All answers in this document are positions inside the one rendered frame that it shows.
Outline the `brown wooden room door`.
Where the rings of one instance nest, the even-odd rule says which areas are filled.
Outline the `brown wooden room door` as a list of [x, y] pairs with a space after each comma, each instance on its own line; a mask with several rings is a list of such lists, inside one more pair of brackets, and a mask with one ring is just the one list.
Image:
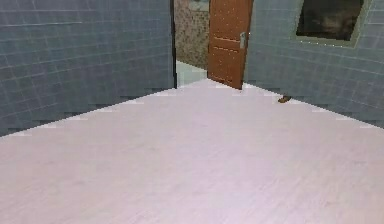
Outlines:
[[[210, 0], [207, 77], [241, 90], [254, 0]], [[245, 49], [240, 34], [247, 32]]]

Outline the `pale framed picture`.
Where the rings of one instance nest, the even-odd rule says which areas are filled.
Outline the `pale framed picture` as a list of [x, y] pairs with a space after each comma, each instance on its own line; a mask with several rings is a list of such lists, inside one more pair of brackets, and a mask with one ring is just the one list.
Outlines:
[[209, 10], [210, 0], [189, 0], [188, 7], [192, 11], [205, 11]]

